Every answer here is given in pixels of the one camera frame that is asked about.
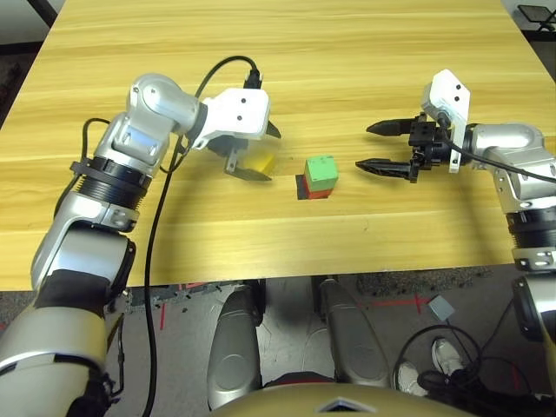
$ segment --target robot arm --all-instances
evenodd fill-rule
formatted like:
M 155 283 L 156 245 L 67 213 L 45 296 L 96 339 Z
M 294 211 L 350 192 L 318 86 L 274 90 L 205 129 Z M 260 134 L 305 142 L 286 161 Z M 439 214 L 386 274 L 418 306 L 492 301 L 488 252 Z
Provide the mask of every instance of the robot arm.
M 409 162 L 371 158 L 356 166 L 377 175 L 417 182 L 421 169 L 448 165 L 458 172 L 472 163 L 493 175 L 500 206 L 513 236 L 513 259 L 526 275 L 513 283 L 514 306 L 522 334 L 546 345 L 548 369 L 556 393 L 556 158 L 545 148 L 542 133 L 526 124 L 467 123 L 469 91 L 449 70 L 437 74 L 427 86 L 421 113 L 413 119 L 375 123 L 367 131 L 383 136 L 409 134 L 413 155 Z M 427 115 L 433 118 L 427 121 Z M 447 141 L 446 129 L 450 140 Z M 465 154 L 453 150 L 457 145 Z M 493 166 L 524 169 L 545 180 Z
M 185 135 L 193 149 L 222 135 L 259 139 L 268 124 L 261 89 L 227 89 L 200 103 L 166 76 L 131 86 L 82 178 L 63 199 L 31 266 L 36 299 L 0 339 L 0 414 L 104 415 L 116 400 L 104 372 L 103 307 L 118 296 L 135 258 L 136 210 L 169 147 Z

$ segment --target person's foot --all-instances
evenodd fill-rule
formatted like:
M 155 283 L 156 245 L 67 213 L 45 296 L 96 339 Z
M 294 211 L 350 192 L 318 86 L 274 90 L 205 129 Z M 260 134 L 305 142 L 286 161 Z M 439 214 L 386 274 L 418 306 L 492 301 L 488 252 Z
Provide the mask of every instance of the person's foot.
M 426 389 L 423 389 L 417 382 L 419 373 L 411 362 L 402 362 L 396 374 L 396 386 L 402 393 L 417 395 L 424 397 L 428 394 Z
M 449 376 L 453 374 L 454 371 L 463 369 L 460 354 L 455 350 L 452 343 L 443 337 L 434 339 L 432 354 L 434 367 L 445 375 Z

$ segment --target gray floor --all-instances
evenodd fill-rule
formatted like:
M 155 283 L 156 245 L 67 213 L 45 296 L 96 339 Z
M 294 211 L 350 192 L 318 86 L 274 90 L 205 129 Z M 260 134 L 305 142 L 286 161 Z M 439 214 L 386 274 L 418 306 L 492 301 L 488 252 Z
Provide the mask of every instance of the gray floor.
M 493 332 L 512 296 L 510 281 L 519 276 L 512 266 L 496 267 L 493 271 L 489 276 L 474 280 L 470 288 L 442 293 L 456 309 L 451 322 L 468 331 L 481 345 Z M 367 312 L 390 367 L 409 336 L 438 323 L 427 307 L 421 314 L 417 313 L 415 305 L 374 307 L 374 301 L 385 299 L 358 295 L 354 279 L 345 278 L 341 282 L 350 288 Z M 328 349 L 328 333 L 313 314 L 309 278 L 274 279 L 267 285 L 267 313 L 257 331 L 263 381 L 300 370 L 332 376 L 334 367 Z M 217 315 L 231 290 L 231 287 L 224 287 L 222 292 L 193 295 L 190 300 L 168 303 L 162 331 L 159 329 L 161 309 L 155 311 L 159 383 L 154 416 L 193 416 L 208 412 L 205 378 L 210 343 Z M 413 296 L 386 298 L 412 300 Z M 126 388 L 122 401 L 110 409 L 109 416 L 140 415 L 147 393 L 149 359 L 143 312 L 135 311 L 126 317 L 123 333 Z M 436 335 L 423 336 L 407 353 L 407 358 L 420 371 L 433 366 L 430 344 Z M 542 347 L 521 336 L 513 311 L 486 354 L 514 361 L 525 372 L 535 392 L 550 392 Z M 109 371 L 117 375 L 114 348 L 109 352 Z M 503 392 L 522 393 L 524 389 L 522 381 L 515 385 L 512 369 L 498 362 L 486 362 L 481 377 L 489 387 Z

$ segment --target white wall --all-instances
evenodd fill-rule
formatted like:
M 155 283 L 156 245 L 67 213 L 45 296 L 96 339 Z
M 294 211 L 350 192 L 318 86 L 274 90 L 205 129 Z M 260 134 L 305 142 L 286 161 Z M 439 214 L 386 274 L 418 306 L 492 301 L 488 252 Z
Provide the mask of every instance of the white wall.
M 538 23 L 529 22 L 523 13 L 518 9 L 518 4 L 532 5 L 532 6 L 546 6 L 550 11 L 556 9 L 556 0 L 501 0 L 507 12 L 512 17 L 513 21 L 519 26 L 521 30 L 536 30 L 539 28 Z
M 57 12 L 64 1 L 49 0 Z M 0 45 L 41 42 L 48 33 L 49 27 L 26 0 L 0 0 Z

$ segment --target yellow object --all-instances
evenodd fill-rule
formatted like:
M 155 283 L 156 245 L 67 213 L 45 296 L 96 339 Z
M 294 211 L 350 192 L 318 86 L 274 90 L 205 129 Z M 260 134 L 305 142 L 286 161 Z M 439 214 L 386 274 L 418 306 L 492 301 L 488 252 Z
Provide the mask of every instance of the yellow object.
M 251 169 L 266 176 L 271 176 L 270 174 L 276 165 L 276 150 L 252 143 L 238 165 L 242 169 Z
M 163 73 L 193 93 L 212 65 L 238 53 L 264 73 L 283 135 L 273 181 L 240 181 L 212 152 L 189 154 L 162 213 L 152 284 L 512 261 L 487 172 L 440 167 L 410 184 L 354 166 L 408 159 L 407 140 L 365 128 L 418 114 L 444 68 L 471 90 L 469 122 L 531 123 L 554 152 L 554 82 L 499 1 L 67 0 L 0 131 L 0 289 L 30 287 L 85 119 L 124 111 L 141 74 Z M 226 66 L 205 94 L 241 86 L 247 72 Z M 90 155 L 102 132 L 91 130 Z M 334 156 L 341 181 L 333 199 L 299 202 L 295 175 L 314 155 Z M 142 283 L 162 181 L 131 235 L 132 285 Z

